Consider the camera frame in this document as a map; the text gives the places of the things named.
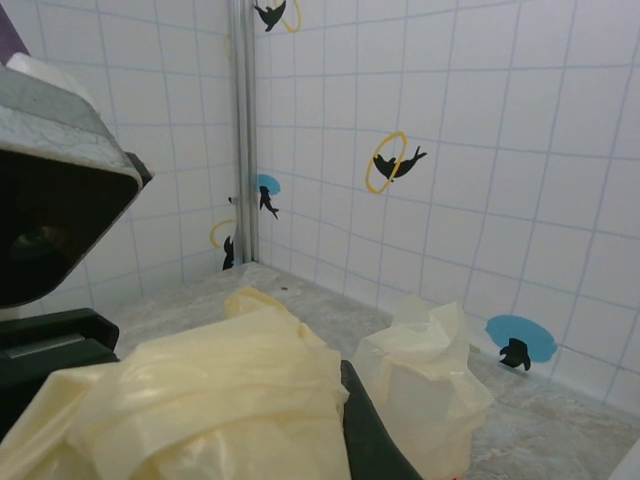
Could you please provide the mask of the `marbled plastic table cover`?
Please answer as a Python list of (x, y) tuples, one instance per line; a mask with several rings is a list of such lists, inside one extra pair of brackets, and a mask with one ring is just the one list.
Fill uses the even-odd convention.
[[(281, 302), (345, 358), (391, 323), (388, 313), (256, 263), (151, 293), (127, 276), (92, 296), (95, 310), (118, 325), (117, 352), (126, 356), (143, 341), (222, 320), (225, 299), (246, 285)], [(469, 367), (495, 403), (474, 434), (465, 480), (608, 480), (640, 439), (640, 419), (511, 371), (477, 348)]]

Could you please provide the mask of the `blue circle penguin sticker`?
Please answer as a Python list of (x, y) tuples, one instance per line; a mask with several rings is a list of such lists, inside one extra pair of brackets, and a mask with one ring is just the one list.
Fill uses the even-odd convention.
[(499, 348), (500, 362), (512, 369), (528, 372), (534, 363), (550, 361), (558, 348), (546, 328), (522, 316), (495, 316), (485, 331)]

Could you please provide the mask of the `aluminium corner post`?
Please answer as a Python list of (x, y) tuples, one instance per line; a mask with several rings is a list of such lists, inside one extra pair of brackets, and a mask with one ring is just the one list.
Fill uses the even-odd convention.
[(238, 150), (238, 225), (236, 252), (244, 263), (259, 257), (256, 76), (252, 0), (230, 0), (234, 74), (234, 115)]

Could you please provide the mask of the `blue circle seal sticker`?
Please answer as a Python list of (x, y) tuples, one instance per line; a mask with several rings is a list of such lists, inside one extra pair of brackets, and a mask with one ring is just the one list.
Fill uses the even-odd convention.
[(259, 194), (259, 209), (262, 210), (265, 208), (275, 219), (278, 219), (279, 209), (272, 205), (272, 199), (281, 192), (279, 181), (271, 175), (258, 174), (257, 192)]

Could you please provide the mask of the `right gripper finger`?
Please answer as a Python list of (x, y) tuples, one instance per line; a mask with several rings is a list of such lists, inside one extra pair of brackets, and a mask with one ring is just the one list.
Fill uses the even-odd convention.
[(388, 434), (353, 365), (341, 361), (349, 392), (343, 432), (352, 480), (423, 480)]

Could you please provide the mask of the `cream orange-print plastic bag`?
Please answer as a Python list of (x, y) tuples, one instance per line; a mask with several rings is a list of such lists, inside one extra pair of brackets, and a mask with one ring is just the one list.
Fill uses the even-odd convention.
[[(0, 480), (352, 480), (341, 354), (251, 287), (223, 321), (52, 373), (0, 442)], [(349, 361), (423, 480), (459, 480), (493, 404), (456, 303), (408, 297)]]

